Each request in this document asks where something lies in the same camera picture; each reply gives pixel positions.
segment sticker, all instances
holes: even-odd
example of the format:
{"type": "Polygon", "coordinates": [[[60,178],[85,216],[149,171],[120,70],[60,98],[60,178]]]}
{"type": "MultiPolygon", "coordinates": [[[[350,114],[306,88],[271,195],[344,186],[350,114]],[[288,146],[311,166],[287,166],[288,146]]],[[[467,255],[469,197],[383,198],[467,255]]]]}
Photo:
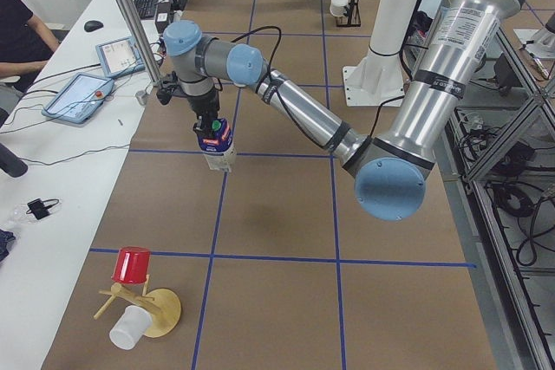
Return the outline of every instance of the sticker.
{"type": "Polygon", "coordinates": [[[497,17],[482,10],[450,9],[445,13],[431,43],[466,50],[473,60],[479,62],[499,26],[500,21],[497,17]],[[486,33],[484,38],[475,39],[480,32],[486,33]]]}

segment white cup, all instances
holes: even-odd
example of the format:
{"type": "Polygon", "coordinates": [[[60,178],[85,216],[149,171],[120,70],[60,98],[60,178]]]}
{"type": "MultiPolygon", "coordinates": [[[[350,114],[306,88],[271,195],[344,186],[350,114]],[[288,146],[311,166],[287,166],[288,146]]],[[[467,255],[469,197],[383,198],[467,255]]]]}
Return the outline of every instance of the white cup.
{"type": "Polygon", "coordinates": [[[330,13],[333,16],[340,17],[345,13],[345,6],[349,4],[349,0],[331,0],[330,13]]]}
{"type": "Polygon", "coordinates": [[[123,350],[135,347],[137,341],[153,325],[153,317],[146,309],[129,305],[110,330],[110,340],[123,350]]]}

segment wooden stand base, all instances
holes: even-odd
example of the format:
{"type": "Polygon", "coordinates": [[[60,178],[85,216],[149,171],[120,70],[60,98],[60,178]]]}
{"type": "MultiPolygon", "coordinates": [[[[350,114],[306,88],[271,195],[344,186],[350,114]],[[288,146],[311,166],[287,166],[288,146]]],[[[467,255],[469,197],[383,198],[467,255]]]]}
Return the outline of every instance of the wooden stand base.
{"type": "Polygon", "coordinates": [[[170,289],[155,289],[146,294],[152,298],[151,303],[161,310],[161,314],[152,314],[153,325],[145,332],[146,337],[157,338],[169,333],[181,317],[181,302],[170,289]]]}

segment clear plastic item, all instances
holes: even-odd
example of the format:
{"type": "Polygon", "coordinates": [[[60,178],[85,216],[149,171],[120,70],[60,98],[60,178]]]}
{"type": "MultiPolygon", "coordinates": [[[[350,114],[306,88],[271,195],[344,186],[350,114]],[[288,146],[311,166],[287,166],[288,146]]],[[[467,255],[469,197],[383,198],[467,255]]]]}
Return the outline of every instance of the clear plastic item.
{"type": "Polygon", "coordinates": [[[52,206],[48,208],[48,211],[50,213],[49,216],[37,220],[26,204],[18,204],[12,209],[8,223],[36,224],[39,221],[44,221],[48,219],[50,216],[56,214],[62,208],[62,201],[58,198],[45,199],[43,200],[43,202],[44,205],[46,205],[47,207],[55,202],[55,204],[52,204],[52,206]]]}

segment metal pole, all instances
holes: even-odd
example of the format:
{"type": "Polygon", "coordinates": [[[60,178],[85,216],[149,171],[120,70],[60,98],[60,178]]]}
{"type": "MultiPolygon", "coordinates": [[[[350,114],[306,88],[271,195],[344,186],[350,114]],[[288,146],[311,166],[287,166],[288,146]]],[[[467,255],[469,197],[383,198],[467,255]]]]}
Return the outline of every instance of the metal pole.
{"type": "Polygon", "coordinates": [[[160,83],[160,70],[153,57],[153,52],[148,43],[147,34],[140,23],[139,14],[133,3],[133,0],[115,0],[118,3],[120,12],[123,15],[127,27],[137,42],[139,47],[140,57],[145,63],[145,67],[150,75],[151,81],[154,85],[160,83]]]}

